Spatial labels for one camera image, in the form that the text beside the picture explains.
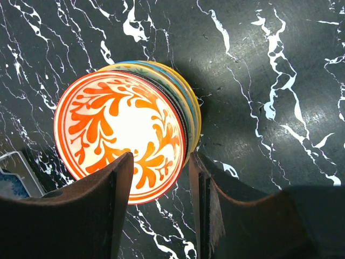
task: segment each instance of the stack of bowls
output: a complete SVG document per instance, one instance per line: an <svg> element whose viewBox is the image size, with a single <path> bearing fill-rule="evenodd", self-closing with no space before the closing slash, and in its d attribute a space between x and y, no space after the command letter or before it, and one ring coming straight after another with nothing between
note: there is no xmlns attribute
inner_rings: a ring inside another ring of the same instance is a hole
<svg viewBox="0 0 345 259"><path fill-rule="evenodd" d="M174 185L201 132L190 85L173 69L127 61L71 84L54 118L57 149L76 180L134 154L128 204L152 201Z"/></svg>

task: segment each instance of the black marble surface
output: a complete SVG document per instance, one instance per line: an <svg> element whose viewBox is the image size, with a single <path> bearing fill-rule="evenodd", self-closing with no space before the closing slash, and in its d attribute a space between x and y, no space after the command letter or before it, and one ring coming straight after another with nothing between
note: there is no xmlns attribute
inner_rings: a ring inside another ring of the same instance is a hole
<svg viewBox="0 0 345 259"><path fill-rule="evenodd" d="M46 191L73 181L53 136L77 78L122 60L180 71L199 98L198 150L274 193L345 178L344 0L1 0L0 152ZM196 258L188 169L130 206L119 258Z"/></svg>

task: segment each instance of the orange floral pattern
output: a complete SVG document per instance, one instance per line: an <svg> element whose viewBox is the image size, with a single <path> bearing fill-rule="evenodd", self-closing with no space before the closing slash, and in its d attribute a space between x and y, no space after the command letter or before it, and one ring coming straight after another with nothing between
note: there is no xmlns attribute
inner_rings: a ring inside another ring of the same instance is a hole
<svg viewBox="0 0 345 259"><path fill-rule="evenodd" d="M90 144L95 144L93 148L95 155L100 159L92 165L85 168L88 174L104 168L107 164L115 160L124 152L132 151L135 155L135 171L137 174L142 172L136 189L141 189L147 185L154 188L157 179L162 181L169 174L169 167L173 165L171 159L166 158L160 151L167 145L172 145L174 154L177 148L182 148L181 137L176 134L174 127L167 120L168 112L160 109L157 104L158 97L140 84L135 84L127 77L116 76L119 80L107 80L98 82L97 87L86 87L76 96L72 102L71 120L75 122L68 127L68 133L76 136L70 141L73 144L76 140L80 140L80 148L74 151L74 157L77 159L78 165L85 162L86 149L90 148ZM117 138L116 127L112 127L106 115L113 117L119 115L119 103L123 98L127 99L127 105L135 105L137 108L148 108L155 111L156 115L151 117L153 121L153 129L158 139L158 146L152 141L147 143L146 152L143 156L138 155L137 150L130 148L115 148Z"/></svg>

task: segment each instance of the orange patterned bowl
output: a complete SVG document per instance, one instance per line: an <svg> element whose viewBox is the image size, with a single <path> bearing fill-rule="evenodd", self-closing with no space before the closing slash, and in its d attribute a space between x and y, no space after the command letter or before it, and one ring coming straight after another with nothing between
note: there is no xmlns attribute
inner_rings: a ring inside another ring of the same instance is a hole
<svg viewBox="0 0 345 259"><path fill-rule="evenodd" d="M184 164L185 136L175 109L152 84L124 72L94 72L70 85L56 109L54 134L76 180L131 151L128 204L163 195Z"/></svg>

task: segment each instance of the yellow bowl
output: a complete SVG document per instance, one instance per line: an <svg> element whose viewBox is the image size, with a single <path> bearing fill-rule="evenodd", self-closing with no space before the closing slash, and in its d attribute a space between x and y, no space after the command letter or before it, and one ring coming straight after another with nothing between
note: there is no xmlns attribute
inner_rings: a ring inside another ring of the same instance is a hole
<svg viewBox="0 0 345 259"><path fill-rule="evenodd" d="M178 86L176 86L169 78L157 71L155 71L152 67L150 66L145 66L143 64L135 64L135 63L117 63L114 65L109 65L101 68L99 71L108 71L108 70L118 70L118 71L130 71L134 72L146 77L149 77L158 83L160 83L165 89L169 91L170 93L176 98L176 100L179 102L181 105L181 108L186 115L186 123L187 123L187 130L188 130L188 141L190 143L189 148L187 150L187 155L185 159L185 164L189 160L189 154L195 149L195 141L198 139L196 136L198 132L198 128L195 127L194 120L190 111L190 108L188 106L188 103L180 90L178 89Z"/></svg>
<svg viewBox="0 0 345 259"><path fill-rule="evenodd" d="M199 106L199 102L198 102L198 99L192 89L192 87L188 84L188 82L179 74L177 73L175 70L173 70L172 68L162 64L162 63L159 63L159 62L154 62L154 61L149 61L150 63L160 67L161 69L167 71L168 73L170 73L184 88L185 90L187 91L189 97L191 100L193 100L193 107L195 109L195 112L197 114L197 118L198 118L198 121L195 122L196 123L196 127L198 129L198 134L196 135L195 137L195 142L193 144L193 149L194 150L197 145L198 145L198 142L199 142L199 137L200 137L200 134L201 134L201 125L202 125L202 120L201 120L201 111L200 111L200 106Z"/></svg>

